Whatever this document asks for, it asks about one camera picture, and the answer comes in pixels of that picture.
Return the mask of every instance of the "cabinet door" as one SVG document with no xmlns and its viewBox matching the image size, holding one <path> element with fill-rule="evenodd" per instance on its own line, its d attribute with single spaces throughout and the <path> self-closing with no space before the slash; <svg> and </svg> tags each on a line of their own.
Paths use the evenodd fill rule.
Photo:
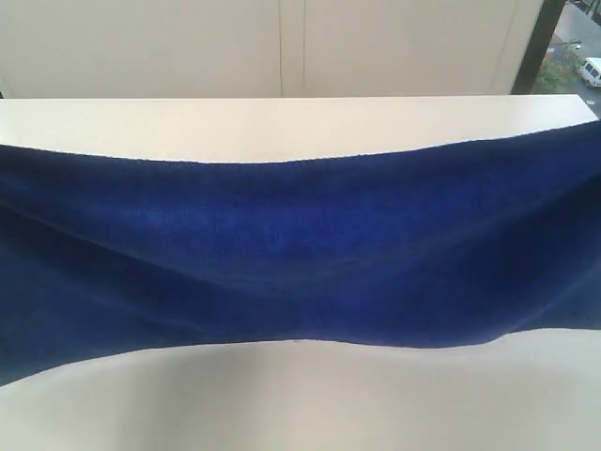
<svg viewBox="0 0 601 451">
<path fill-rule="evenodd" d="M 7 0 L 11 97 L 280 97 L 278 0 Z"/>
<path fill-rule="evenodd" d="M 509 94 L 541 0 L 306 0 L 306 96 Z"/>
</svg>

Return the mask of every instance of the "towel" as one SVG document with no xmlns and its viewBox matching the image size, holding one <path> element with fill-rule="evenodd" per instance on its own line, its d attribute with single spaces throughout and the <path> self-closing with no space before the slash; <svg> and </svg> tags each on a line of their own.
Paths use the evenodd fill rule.
<svg viewBox="0 0 601 451">
<path fill-rule="evenodd" d="M 130 350 L 601 328 L 601 125 L 288 163 L 0 146 L 0 383 Z"/>
</svg>

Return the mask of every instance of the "white van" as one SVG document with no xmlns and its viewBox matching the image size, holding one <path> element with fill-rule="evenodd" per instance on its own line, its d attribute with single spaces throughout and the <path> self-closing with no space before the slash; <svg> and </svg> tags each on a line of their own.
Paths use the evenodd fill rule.
<svg viewBox="0 0 601 451">
<path fill-rule="evenodd" d="M 601 58 L 586 58 L 578 73 L 587 86 L 601 86 Z"/>
</svg>

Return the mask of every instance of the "blue fabric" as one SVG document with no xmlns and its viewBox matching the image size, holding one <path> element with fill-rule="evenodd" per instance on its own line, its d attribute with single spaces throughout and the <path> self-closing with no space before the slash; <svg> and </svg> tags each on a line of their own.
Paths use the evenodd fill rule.
<svg viewBox="0 0 601 451">
<path fill-rule="evenodd" d="M 601 327 L 601 125 L 202 164 L 0 147 L 0 381 L 127 350 Z"/>
</svg>

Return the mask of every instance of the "white surface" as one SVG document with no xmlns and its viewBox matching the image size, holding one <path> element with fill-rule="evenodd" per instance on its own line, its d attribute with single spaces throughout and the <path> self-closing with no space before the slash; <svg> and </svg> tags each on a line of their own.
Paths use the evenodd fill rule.
<svg viewBox="0 0 601 451">
<path fill-rule="evenodd" d="M 4 0 L 17 98 L 508 94 L 542 0 Z"/>
<path fill-rule="evenodd" d="M 598 451 L 601 332 L 147 350 L 0 388 L 10 451 Z"/>
<path fill-rule="evenodd" d="M 269 162 L 424 148 L 595 120 L 578 96 L 0 101 L 0 143 Z"/>
</svg>

